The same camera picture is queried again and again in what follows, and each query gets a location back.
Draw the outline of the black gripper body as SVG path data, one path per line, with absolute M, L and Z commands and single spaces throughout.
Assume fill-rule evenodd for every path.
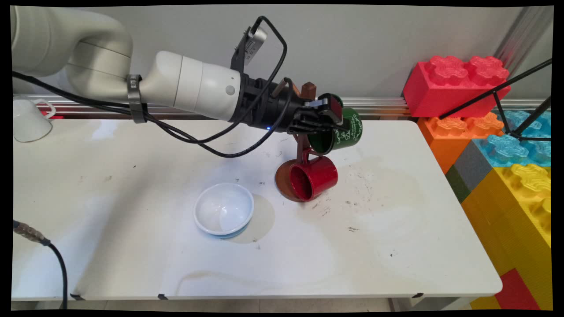
M 242 91 L 238 96 L 237 106 L 230 122 L 236 121 L 246 112 L 254 99 L 259 97 L 259 92 L 266 86 L 266 83 L 267 80 L 265 79 L 251 79 L 247 74 L 242 75 Z M 298 128 L 293 126 L 294 113 L 309 100 L 301 98 L 294 92 L 290 93 L 290 89 L 287 87 L 283 88 L 276 98 L 272 98 L 271 93 L 276 86 L 277 84 L 274 83 L 268 85 L 266 92 L 259 97 L 254 110 L 248 113 L 241 122 L 253 128 L 267 129 L 272 128 L 278 116 L 282 115 L 282 120 L 275 131 L 295 134 L 298 132 Z

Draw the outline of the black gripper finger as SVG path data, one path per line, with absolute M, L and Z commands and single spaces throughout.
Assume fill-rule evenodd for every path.
M 310 117 L 300 116 L 292 119 L 292 122 L 289 125 L 289 134 L 322 134 L 339 127 L 339 125 L 332 121 L 316 121 Z
M 344 122 L 343 106 L 335 96 L 321 96 L 300 107 L 300 115 L 314 125 L 341 126 Z

